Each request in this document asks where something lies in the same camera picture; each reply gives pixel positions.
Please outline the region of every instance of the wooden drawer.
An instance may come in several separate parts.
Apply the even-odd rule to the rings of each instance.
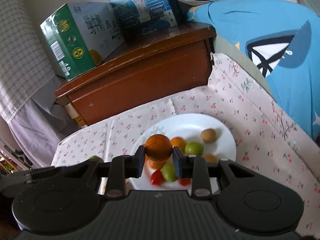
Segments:
[[[141,104],[206,85],[211,67],[205,40],[118,69],[68,95],[88,125]]]

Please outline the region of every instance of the blue blanket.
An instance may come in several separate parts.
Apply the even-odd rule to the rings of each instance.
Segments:
[[[313,139],[320,132],[320,17],[282,0],[226,0],[191,8],[259,68],[275,100]]]

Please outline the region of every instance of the orange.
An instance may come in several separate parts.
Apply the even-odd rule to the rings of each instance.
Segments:
[[[202,157],[208,163],[218,163],[218,161],[219,161],[219,159],[216,156],[212,155],[212,154],[206,154],[206,155],[203,155]]]
[[[149,157],[148,157],[147,155],[145,155],[145,162],[148,161],[148,160],[149,160]]]
[[[150,136],[145,144],[146,155],[152,161],[165,162],[172,154],[172,144],[163,134]]]
[[[155,170],[160,170],[165,165],[166,162],[154,162],[152,160],[148,160],[148,164],[151,168]]]
[[[171,139],[172,147],[178,146],[182,154],[184,154],[184,148],[186,147],[187,142],[181,137],[174,137]]]

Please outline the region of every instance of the green box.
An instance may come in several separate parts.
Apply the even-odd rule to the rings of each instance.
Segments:
[[[124,42],[109,3],[67,3],[41,30],[68,80],[101,64]]]

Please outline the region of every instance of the red strawberry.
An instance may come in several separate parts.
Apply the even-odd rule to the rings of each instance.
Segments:
[[[152,173],[150,176],[150,183],[155,186],[160,186],[162,183],[164,183],[164,178],[160,170],[156,170],[154,173]]]
[[[178,182],[181,186],[186,186],[191,183],[191,179],[178,179]]]

